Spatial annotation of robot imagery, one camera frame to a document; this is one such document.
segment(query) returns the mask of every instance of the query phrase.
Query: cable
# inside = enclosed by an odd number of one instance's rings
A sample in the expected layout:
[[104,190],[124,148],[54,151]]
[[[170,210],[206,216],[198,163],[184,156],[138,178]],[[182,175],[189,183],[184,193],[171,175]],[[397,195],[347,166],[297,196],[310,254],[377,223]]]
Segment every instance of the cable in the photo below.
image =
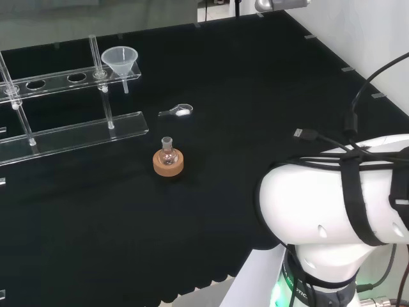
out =
[[359,147],[358,144],[356,144],[356,142],[354,142],[354,140],[352,138],[350,138],[350,144],[352,147],[354,147],[354,149],[362,152],[365,155],[369,155],[372,158],[374,158],[375,160],[378,161],[387,161],[387,162],[392,162],[392,163],[409,163],[409,159],[400,159],[400,158],[392,158],[392,157],[386,157],[384,155],[380,155],[378,153],[373,153],[373,152],[368,152],[366,149]]
[[338,143],[337,141],[334,141],[333,139],[327,138],[326,136],[323,136],[322,134],[318,134],[318,139],[321,139],[322,141],[326,141],[328,143],[331,143],[331,144],[335,145],[336,147],[342,148],[346,152],[351,151],[348,147],[342,145],[341,143]]
[[369,86],[369,84],[371,83],[371,81],[373,79],[375,79],[375,77],[377,77],[378,75],[380,75],[382,72],[384,72],[386,69],[394,66],[395,64],[399,63],[400,61],[403,61],[404,59],[409,58],[409,52],[405,53],[404,55],[394,59],[393,61],[387,63],[385,66],[379,68],[376,72],[374,72],[371,76],[369,76],[368,79],[366,79],[364,85],[362,85],[362,87],[359,89],[357,96],[355,96],[355,98],[352,100],[351,103],[351,111],[354,112],[357,104],[358,104],[358,100],[359,97],[361,96],[362,92]]
[[[389,301],[392,306],[396,305],[396,301],[397,301],[396,299],[390,299]],[[404,299],[401,299],[400,306],[409,307],[409,302],[405,301]]]
[[402,300],[402,293],[403,293],[403,288],[405,287],[406,279],[409,274],[409,261],[408,265],[406,266],[406,270],[403,273],[402,280],[401,280],[401,285],[399,286],[399,291],[397,292],[397,299],[396,299],[396,306],[400,307],[401,306],[401,300]]
[[365,284],[365,285],[357,285],[357,292],[358,293],[372,290],[372,289],[379,286],[381,283],[383,283],[385,281],[386,277],[388,277],[388,275],[389,275],[390,270],[392,269],[392,265],[394,264],[395,253],[396,253],[396,244],[393,244],[392,245],[392,252],[390,253],[390,259],[389,259],[388,267],[386,268],[386,271],[383,274],[383,276],[381,277],[381,279],[379,279],[374,284],[368,283],[368,284]]
[[386,277],[388,277],[388,275],[390,273],[390,269],[392,268],[392,265],[394,264],[394,259],[395,259],[395,254],[396,254],[396,246],[397,246],[397,244],[392,245],[392,252],[390,253],[390,259],[389,259],[388,267],[386,268],[385,274],[382,276],[382,278],[379,279],[376,283],[373,284],[374,288],[379,286],[381,283],[383,283],[385,281]]
[[235,0],[235,5],[236,5],[236,18],[238,19],[240,17],[240,0]]

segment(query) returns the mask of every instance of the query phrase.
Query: black table surface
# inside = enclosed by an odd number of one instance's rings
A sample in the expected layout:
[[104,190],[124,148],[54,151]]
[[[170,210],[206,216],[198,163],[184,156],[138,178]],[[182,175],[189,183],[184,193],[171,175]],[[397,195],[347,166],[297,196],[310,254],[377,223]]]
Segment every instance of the black table surface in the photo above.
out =
[[[252,190],[272,161],[328,150],[296,128],[342,139],[341,114],[364,82],[284,12],[98,38],[127,45],[143,73],[111,86],[114,115],[142,111],[147,135],[0,168],[0,290],[11,307],[158,306],[235,276],[253,248],[276,242],[258,224]],[[92,65],[87,40],[4,52],[13,78]],[[408,120],[369,88],[359,139],[408,133]],[[192,116],[158,120],[176,104]],[[103,118],[96,88],[24,102],[33,130]],[[10,106],[0,127],[21,133]],[[152,157],[171,136],[180,177]]]

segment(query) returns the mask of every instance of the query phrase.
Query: plastic funnel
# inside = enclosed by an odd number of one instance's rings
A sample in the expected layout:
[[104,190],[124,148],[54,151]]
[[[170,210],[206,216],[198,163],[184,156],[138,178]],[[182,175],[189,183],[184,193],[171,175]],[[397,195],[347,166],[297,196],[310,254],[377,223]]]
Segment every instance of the plastic funnel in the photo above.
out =
[[123,79],[125,93],[128,93],[127,76],[137,58],[135,49],[124,46],[110,48],[101,55],[101,60]]

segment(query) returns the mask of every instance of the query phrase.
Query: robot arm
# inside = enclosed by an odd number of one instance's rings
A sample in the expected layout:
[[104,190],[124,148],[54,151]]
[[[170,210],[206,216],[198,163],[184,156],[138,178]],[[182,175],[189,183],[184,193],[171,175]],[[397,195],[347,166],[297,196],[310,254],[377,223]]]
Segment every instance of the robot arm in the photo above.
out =
[[[409,135],[387,136],[360,146],[372,146],[371,152],[400,152],[409,147]],[[342,153],[337,148],[330,153]],[[382,164],[365,162],[361,165]],[[404,217],[392,208],[389,200],[392,169],[360,172],[362,195],[370,229],[384,243],[409,244],[409,231]],[[365,259],[376,249],[359,238],[348,218],[339,171],[307,168],[287,164],[271,170],[263,179],[259,191],[260,212],[266,225],[286,244],[295,245],[295,255],[305,273],[327,283],[354,283],[355,275]],[[288,286],[286,268],[279,280],[286,301],[293,291]],[[297,286],[294,307],[305,307],[301,294],[305,286]],[[341,300],[334,297],[344,288],[315,287],[318,304]],[[349,292],[348,307],[360,306],[357,295]]]
[[259,12],[305,8],[311,0],[256,0],[256,10]]

